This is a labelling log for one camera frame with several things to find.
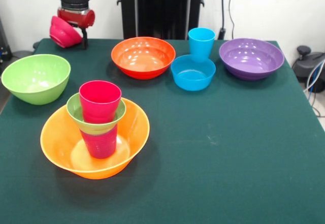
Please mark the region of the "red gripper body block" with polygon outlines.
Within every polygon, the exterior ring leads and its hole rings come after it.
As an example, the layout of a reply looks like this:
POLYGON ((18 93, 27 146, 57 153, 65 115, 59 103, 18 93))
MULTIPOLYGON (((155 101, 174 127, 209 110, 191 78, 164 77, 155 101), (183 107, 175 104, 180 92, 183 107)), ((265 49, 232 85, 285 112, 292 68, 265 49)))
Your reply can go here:
POLYGON ((86 10, 68 10, 58 8, 57 15, 59 18, 79 28, 88 28, 93 26, 95 21, 95 13, 91 9, 86 10))

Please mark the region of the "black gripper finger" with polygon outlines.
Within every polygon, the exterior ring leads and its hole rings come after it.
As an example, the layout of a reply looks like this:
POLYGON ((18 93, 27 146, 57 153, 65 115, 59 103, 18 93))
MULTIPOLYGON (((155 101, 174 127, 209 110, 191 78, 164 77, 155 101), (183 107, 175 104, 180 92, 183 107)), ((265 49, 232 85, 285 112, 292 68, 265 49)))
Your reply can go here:
POLYGON ((86 28, 81 28, 82 31, 82 47, 83 49, 87 49, 88 47, 88 36, 86 28))

